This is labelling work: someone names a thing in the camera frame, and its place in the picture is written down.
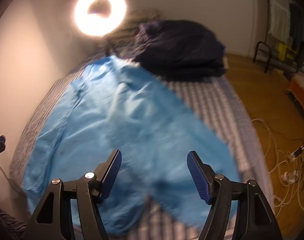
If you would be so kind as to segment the light blue garment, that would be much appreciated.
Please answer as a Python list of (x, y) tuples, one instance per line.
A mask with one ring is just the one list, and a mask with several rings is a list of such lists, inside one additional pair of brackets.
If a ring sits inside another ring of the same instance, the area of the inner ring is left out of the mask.
[(53, 178), (78, 179), (114, 149), (122, 153), (121, 168), (99, 206), (110, 235), (123, 235), (139, 220), (147, 197), (180, 222), (204, 225), (209, 206), (187, 167), (191, 151), (240, 180), (227, 145), (182, 100), (143, 68), (110, 56), (68, 85), (40, 131), (23, 177), (29, 211)]

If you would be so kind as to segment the dark navy clothes pile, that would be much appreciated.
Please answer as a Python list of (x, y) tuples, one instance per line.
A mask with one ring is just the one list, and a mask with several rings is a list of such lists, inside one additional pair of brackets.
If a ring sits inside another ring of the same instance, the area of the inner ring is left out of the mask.
[(133, 60), (167, 81), (202, 81), (225, 74), (225, 46), (203, 25), (161, 20), (139, 26)]

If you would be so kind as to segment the blue white striped bed cover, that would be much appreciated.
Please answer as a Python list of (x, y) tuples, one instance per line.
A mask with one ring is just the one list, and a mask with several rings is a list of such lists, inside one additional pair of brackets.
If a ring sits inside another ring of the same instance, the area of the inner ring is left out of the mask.
[[(10, 176), (23, 187), (23, 176), (36, 139), (53, 107), (68, 85), (81, 76), (83, 69), (104, 57), (104, 51), (85, 58), (67, 76), (57, 80), (26, 124), (10, 164)], [(185, 104), (228, 144), (241, 181), (258, 182), (270, 205), (273, 204), (272, 183), (267, 173), (261, 145), (244, 105), (225, 76), (203, 82), (167, 82)], [(176, 221), (151, 198), (146, 198), (143, 215), (121, 239), (196, 239), (199, 230)]]

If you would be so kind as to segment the white hanging cloth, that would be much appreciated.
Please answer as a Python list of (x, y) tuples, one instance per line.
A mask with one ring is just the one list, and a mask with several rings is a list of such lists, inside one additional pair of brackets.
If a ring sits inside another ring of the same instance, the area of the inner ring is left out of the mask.
[(269, 35), (287, 43), (290, 34), (290, 0), (269, 0)]

